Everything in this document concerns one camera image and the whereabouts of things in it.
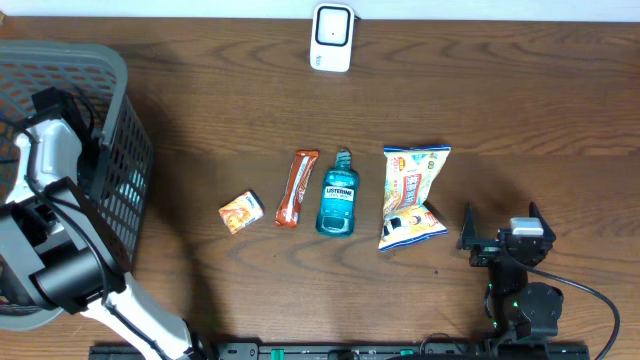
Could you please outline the yellow chips snack bag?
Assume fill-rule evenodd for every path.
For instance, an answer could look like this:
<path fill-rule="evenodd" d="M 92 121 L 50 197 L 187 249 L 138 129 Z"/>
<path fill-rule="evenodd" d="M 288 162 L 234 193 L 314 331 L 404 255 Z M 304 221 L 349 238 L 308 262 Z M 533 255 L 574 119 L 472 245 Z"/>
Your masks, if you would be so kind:
<path fill-rule="evenodd" d="M 414 245 L 448 233 L 428 209 L 426 201 L 451 150 L 450 145 L 384 147 L 386 167 L 379 251 Z"/>

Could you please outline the orange red snack bar wrapper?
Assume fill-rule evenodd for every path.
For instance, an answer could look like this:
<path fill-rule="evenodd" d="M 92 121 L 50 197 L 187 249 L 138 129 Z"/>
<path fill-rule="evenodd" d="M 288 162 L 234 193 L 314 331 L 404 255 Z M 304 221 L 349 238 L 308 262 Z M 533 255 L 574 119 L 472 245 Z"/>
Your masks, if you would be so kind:
<path fill-rule="evenodd" d="M 276 211 L 275 226 L 286 228 L 297 227 L 301 204 L 318 157 L 318 150 L 296 151 L 290 166 L 284 196 Z"/>

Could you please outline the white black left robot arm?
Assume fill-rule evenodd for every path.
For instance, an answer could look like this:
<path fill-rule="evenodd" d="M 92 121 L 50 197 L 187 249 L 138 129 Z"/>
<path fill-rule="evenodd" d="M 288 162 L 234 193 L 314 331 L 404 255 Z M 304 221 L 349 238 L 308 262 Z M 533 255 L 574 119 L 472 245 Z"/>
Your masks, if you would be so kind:
<path fill-rule="evenodd" d="M 81 314 L 146 359 L 209 359 L 181 317 L 160 307 L 131 273 L 129 253 L 78 184 L 87 125 L 15 122 L 17 178 L 1 207 L 1 326 L 39 327 Z"/>

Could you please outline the teal Listerine mouthwash bottle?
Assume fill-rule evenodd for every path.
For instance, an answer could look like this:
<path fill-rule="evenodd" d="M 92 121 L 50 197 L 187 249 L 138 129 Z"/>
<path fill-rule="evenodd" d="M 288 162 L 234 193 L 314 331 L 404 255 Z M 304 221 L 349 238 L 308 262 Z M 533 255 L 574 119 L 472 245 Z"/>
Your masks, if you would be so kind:
<path fill-rule="evenodd" d="M 355 228 L 355 205 L 359 175 L 352 168 L 352 154 L 347 148 L 336 153 L 334 166 L 326 171 L 322 183 L 318 233 L 332 237 L 349 237 Z"/>

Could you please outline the small orange tissue pack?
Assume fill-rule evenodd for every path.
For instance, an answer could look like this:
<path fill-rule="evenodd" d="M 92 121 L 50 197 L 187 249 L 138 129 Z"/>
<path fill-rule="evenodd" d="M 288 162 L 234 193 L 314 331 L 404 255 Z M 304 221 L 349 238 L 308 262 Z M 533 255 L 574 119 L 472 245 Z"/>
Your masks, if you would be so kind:
<path fill-rule="evenodd" d="M 264 209 L 253 191 L 247 191 L 221 207 L 219 215 L 232 234 L 238 233 L 264 216 Z"/>

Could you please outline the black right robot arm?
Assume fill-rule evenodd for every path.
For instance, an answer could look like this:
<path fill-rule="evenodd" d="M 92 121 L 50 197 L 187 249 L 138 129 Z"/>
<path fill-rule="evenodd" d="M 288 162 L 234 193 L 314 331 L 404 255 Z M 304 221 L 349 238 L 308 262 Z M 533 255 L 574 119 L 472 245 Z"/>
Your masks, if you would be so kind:
<path fill-rule="evenodd" d="M 492 239 L 478 235 L 472 207 L 466 205 L 459 247 L 470 252 L 472 267 L 488 269 L 489 313 L 500 337 L 517 341 L 558 334 L 562 292 L 528 279 L 529 271 L 546 258 L 555 240 L 535 203 L 529 204 L 527 217 L 512 218 Z"/>

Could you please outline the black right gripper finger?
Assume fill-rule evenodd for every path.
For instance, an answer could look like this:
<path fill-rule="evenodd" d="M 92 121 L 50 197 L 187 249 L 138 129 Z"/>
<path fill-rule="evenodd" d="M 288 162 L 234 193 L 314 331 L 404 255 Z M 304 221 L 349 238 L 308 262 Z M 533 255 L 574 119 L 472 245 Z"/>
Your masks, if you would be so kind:
<path fill-rule="evenodd" d="M 529 204 L 529 216 L 539 221 L 540 227 L 542 229 L 542 238 L 544 239 L 544 241 L 553 243 L 556 240 L 556 234 L 552 231 L 551 227 L 541 215 L 535 202 L 531 202 Z"/>
<path fill-rule="evenodd" d="M 476 222 L 472 205 L 467 202 L 464 210 L 463 224 L 460 231 L 460 236 L 456 244 L 458 250 L 470 250 L 476 245 L 478 240 L 476 232 Z"/>

